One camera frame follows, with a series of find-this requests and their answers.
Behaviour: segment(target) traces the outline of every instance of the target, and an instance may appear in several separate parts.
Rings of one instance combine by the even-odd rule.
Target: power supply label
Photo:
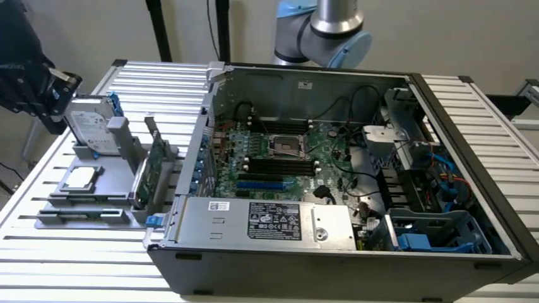
[[[250,239],[301,241],[300,206],[250,202],[246,235]]]

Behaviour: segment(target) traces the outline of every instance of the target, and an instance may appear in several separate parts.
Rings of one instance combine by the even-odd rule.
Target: white label
[[[297,82],[297,88],[301,90],[311,90],[312,89],[312,82]]]
[[[73,111],[70,117],[82,143],[102,155],[118,154],[117,146],[110,132],[106,129],[106,120],[96,112]]]
[[[222,210],[228,211],[229,202],[226,201],[209,201],[208,210]]]

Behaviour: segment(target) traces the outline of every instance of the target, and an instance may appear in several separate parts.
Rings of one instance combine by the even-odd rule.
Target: white wall
[[[144,0],[26,0],[44,51],[97,82],[113,58],[157,60]],[[359,0],[373,46],[363,69],[469,75],[509,93],[539,70],[539,1]],[[268,62],[277,0],[230,0],[232,60]],[[176,61],[214,60],[204,0],[162,0]]]

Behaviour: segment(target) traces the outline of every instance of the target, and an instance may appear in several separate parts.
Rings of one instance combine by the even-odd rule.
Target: blue latch
[[[148,216],[145,218],[145,227],[153,227],[154,229],[157,229],[158,227],[162,227],[162,217]]]

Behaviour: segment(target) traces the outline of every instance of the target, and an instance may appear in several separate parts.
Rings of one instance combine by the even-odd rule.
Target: motherboard
[[[344,193],[352,175],[349,130],[332,123],[244,124],[222,121],[213,133],[217,182],[216,197],[305,201],[355,208]],[[333,200],[315,196],[316,188],[329,189]]]

